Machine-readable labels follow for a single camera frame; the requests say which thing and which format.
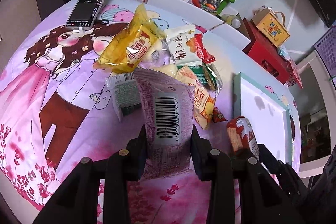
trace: metal screw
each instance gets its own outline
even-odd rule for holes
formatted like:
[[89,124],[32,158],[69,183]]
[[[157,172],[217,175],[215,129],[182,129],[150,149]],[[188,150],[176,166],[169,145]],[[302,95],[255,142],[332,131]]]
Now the metal screw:
[[90,161],[89,157],[83,157],[83,158],[81,158],[81,163],[83,163],[83,164],[87,164],[89,161]]
[[251,163],[251,164],[257,164],[257,159],[256,158],[253,158],[253,157],[250,157],[248,160],[247,160],[249,163]]
[[220,151],[218,149],[211,149],[210,154],[213,156],[218,156],[220,154]]
[[121,150],[119,150],[119,155],[120,156],[127,156],[128,155],[128,150],[127,149],[121,149]]

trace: cartoon hair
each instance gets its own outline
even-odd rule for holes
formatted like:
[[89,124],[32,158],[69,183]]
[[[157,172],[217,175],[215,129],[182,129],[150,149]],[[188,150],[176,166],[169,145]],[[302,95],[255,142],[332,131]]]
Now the cartoon hair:
[[[93,26],[93,32],[81,37],[78,42],[71,47],[62,47],[65,59],[59,68],[70,67],[71,63],[78,59],[81,60],[82,56],[91,52],[93,49],[93,36],[114,36],[118,34],[122,29],[127,27],[127,23],[115,23],[107,26],[108,20],[97,20]],[[48,35],[40,38],[32,47],[27,50],[25,62],[29,62],[28,67],[35,64],[38,56],[42,56],[47,48],[55,48],[58,46],[58,37],[66,32],[69,32],[64,26],[57,27],[50,31]]]

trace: cartoon eye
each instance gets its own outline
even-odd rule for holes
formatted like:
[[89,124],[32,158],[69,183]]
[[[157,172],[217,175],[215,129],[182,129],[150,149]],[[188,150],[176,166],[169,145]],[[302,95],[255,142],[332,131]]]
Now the cartoon eye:
[[67,33],[64,33],[64,34],[61,35],[62,39],[67,39],[68,37],[70,37],[70,35],[67,34]]

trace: qr code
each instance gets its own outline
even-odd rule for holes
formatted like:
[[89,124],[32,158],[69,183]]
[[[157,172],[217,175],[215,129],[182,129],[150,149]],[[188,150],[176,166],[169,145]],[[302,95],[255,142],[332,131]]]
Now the qr code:
[[151,54],[152,58],[156,61],[159,60],[159,57],[160,57],[160,53],[159,51],[155,50],[152,54]]

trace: smartphone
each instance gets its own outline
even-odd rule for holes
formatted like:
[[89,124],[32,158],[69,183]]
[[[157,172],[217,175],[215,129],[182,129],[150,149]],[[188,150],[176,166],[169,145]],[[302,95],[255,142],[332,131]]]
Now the smartphone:
[[79,27],[90,30],[103,2],[104,0],[79,0],[71,12],[66,27],[72,30],[78,30]]

